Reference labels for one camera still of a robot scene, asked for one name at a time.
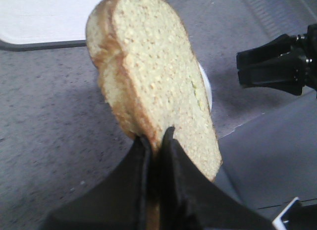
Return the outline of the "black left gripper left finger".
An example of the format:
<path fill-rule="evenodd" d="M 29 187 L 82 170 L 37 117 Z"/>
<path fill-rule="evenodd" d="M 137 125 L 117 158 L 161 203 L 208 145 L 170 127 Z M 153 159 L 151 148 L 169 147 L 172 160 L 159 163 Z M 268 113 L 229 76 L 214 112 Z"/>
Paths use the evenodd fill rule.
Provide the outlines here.
<path fill-rule="evenodd" d="M 151 147 L 137 137 L 119 165 L 85 195 L 52 211 L 48 230 L 146 229 L 147 180 Z"/>

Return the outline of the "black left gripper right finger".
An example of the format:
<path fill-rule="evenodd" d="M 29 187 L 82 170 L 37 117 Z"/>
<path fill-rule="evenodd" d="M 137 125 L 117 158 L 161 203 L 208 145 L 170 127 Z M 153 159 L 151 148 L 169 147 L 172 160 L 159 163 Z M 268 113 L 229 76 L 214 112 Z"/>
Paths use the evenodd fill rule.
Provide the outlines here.
<path fill-rule="evenodd" d="M 248 209 L 210 182 L 173 138 L 169 127 L 160 151 L 162 230 L 271 230 L 270 220 Z"/>

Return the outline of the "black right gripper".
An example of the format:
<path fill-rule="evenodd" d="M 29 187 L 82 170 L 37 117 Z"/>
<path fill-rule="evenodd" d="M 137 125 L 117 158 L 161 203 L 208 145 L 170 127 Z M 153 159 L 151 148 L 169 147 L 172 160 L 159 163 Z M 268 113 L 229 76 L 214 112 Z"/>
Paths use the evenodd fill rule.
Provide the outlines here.
<path fill-rule="evenodd" d="M 299 55 L 285 54 L 295 44 Z M 317 90 L 317 24 L 309 25 L 306 34 L 283 34 L 260 47 L 238 52 L 236 64 L 239 83 L 245 88 L 272 88 L 295 96 L 302 94 L 304 86 Z"/>

